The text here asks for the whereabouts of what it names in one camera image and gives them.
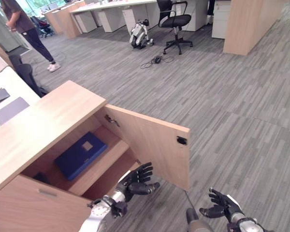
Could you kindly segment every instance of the blue box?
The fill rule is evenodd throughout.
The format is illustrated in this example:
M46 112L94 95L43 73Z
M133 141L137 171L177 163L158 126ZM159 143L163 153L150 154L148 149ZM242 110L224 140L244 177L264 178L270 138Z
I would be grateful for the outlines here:
M88 132L75 144L55 159L55 164L68 180L76 178L88 165L92 163L107 145L93 133Z

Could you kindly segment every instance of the latch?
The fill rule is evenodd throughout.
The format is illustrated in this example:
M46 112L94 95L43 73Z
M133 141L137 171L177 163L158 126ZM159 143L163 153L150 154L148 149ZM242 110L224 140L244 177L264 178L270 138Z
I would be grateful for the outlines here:
M187 145L187 139L180 137L180 136L177 136L177 142L179 144Z

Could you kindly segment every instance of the black robotic finger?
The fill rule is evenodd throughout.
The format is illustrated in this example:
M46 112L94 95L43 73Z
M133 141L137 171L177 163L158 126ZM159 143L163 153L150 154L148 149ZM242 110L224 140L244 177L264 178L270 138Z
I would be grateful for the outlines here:
M219 218L224 216L224 208L220 205L214 205L212 208L199 209L200 213L207 218Z
M147 181L150 181L150 177L140 178L140 182L141 183L144 183L144 182L147 182Z
M142 174L139 174L139 178L140 178L140 179L141 179L141 178L145 178L145 177L150 176L150 175L152 175L152 174L153 174L152 172L142 173Z
M216 198L216 199L219 199L219 197L217 196L217 195L214 195L214 194L208 194L208 196L210 197L210 198Z
M137 195L148 195L153 193L157 188L159 188L160 184L157 182L155 184L145 184L145 183L132 183L129 185L129 191L132 194Z
M216 203L218 205L220 205L220 203L221 203L220 200L216 200L216 199L213 199L213 198L211 199L211 202Z
M209 192L216 194L218 197L224 196L222 193L218 192L217 190L214 190L213 188L210 188Z
M152 171L154 168L153 167L149 167L149 168L145 168L139 171L139 173L147 173L149 171Z
M135 171L141 171L144 170L145 168L151 166L151 162L145 163L143 165L141 165L139 168L135 169Z

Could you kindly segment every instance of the robotic arm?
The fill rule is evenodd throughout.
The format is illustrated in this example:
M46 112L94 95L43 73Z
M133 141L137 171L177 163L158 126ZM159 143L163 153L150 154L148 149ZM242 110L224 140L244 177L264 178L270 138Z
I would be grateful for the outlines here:
M150 180L153 167L146 163L129 172L118 183L111 196L103 196L91 202L90 216L84 221L79 232L104 232L107 225L116 217L123 217L127 213L127 202L134 194L148 195L153 193L160 184L146 184Z
M215 204L211 208L200 208L200 213L207 218L219 218L225 216L229 221L229 232L273 232L267 231L254 218L248 218L242 212L237 201L230 195L224 195L212 188L208 196Z

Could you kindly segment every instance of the window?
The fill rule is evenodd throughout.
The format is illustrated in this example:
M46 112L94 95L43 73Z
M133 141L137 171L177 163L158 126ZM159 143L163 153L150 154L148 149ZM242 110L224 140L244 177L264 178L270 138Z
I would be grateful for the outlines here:
M29 16L40 16L41 7L56 3L58 7L65 4L64 0L16 0Z

